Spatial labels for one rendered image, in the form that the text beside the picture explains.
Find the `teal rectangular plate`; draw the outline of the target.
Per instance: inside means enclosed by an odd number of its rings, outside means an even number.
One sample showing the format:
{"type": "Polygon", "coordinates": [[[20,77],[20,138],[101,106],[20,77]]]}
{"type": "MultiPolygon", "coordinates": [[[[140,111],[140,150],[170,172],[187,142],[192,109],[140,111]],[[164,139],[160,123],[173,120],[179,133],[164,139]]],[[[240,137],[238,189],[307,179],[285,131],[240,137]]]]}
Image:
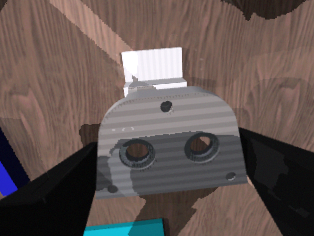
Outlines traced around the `teal rectangular plate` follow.
{"type": "Polygon", "coordinates": [[[164,236],[162,218],[85,228],[83,236],[164,236]]]}

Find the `white housing plate with two holes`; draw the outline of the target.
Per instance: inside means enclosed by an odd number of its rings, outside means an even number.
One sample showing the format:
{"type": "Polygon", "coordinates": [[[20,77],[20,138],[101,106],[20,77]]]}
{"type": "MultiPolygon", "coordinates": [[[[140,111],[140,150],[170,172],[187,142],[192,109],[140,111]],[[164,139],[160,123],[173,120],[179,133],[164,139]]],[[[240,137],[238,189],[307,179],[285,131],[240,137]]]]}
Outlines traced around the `white housing plate with two holes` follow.
{"type": "Polygon", "coordinates": [[[100,124],[97,156],[96,200],[248,184],[234,112],[199,86],[127,94],[100,124]],[[190,149],[199,137],[209,146],[190,149]],[[127,152],[137,143],[145,156],[127,152]]]}

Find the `dark blue rectangular block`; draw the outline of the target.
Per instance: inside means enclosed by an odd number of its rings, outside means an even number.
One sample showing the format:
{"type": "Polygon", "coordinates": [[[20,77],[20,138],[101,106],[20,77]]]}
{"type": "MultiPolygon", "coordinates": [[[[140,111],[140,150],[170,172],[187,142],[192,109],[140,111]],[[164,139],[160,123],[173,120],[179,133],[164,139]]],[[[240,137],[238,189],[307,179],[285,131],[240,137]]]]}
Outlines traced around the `dark blue rectangular block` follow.
{"type": "Polygon", "coordinates": [[[29,183],[20,161],[0,128],[0,192],[3,196],[12,194],[29,183]]]}

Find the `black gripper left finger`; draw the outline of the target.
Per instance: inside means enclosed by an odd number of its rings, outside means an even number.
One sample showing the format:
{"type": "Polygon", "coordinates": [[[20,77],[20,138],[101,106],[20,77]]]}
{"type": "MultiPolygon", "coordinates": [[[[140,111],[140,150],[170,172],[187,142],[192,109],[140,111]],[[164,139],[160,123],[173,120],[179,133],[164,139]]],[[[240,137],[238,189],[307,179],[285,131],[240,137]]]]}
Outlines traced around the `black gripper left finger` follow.
{"type": "Polygon", "coordinates": [[[0,200],[0,236],[83,236],[97,182],[97,145],[0,200]]]}

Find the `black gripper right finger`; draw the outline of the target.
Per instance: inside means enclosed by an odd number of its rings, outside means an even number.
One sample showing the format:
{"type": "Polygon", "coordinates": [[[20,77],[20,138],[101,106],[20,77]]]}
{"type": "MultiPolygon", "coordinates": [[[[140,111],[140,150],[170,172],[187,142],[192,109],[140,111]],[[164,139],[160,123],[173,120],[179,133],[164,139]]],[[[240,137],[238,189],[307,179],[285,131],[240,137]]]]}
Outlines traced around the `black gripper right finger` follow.
{"type": "Polygon", "coordinates": [[[314,236],[314,152],[238,128],[245,170],[283,236],[314,236]]]}

